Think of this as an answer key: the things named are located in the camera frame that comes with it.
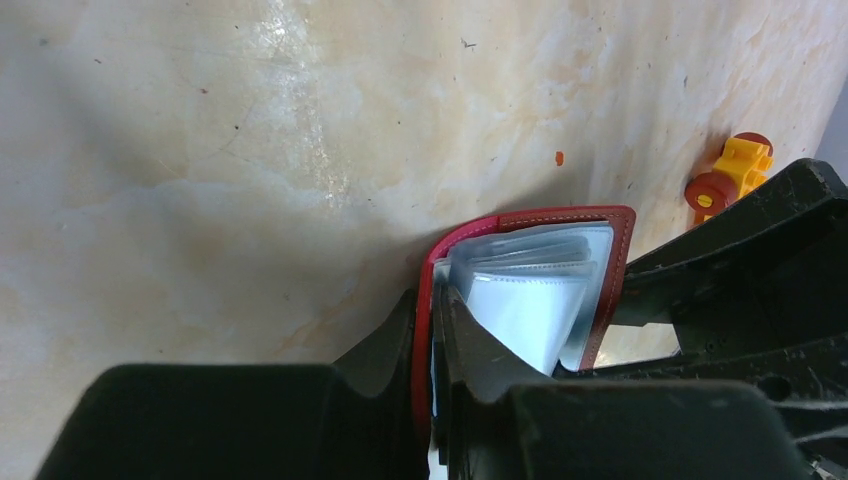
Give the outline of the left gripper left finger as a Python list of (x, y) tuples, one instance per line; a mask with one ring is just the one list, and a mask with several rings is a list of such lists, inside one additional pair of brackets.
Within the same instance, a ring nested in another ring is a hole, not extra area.
[(41, 479), (424, 479), (416, 295), (330, 364), (125, 364), (83, 393)]

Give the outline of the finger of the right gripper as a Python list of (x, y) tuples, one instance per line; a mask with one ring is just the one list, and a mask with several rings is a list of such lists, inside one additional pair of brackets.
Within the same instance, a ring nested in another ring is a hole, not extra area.
[(672, 327), (679, 352), (571, 380), (732, 381), (780, 417), (807, 475), (847, 473), (847, 188), (800, 159), (633, 262), (615, 315)]

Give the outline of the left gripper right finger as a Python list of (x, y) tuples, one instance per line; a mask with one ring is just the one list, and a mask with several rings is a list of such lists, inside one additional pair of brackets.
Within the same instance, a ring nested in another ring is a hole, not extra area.
[(433, 293), (440, 459), (452, 479), (803, 479), (780, 417), (732, 381), (542, 375)]

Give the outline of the red card holder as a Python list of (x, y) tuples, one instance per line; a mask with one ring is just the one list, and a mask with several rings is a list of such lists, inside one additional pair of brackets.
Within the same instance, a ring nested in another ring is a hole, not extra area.
[(544, 375), (593, 366), (621, 295), (635, 211), (625, 205), (525, 210), (469, 221), (425, 257), (410, 381), (414, 431), (428, 443), (431, 310), (455, 287), (473, 319)]

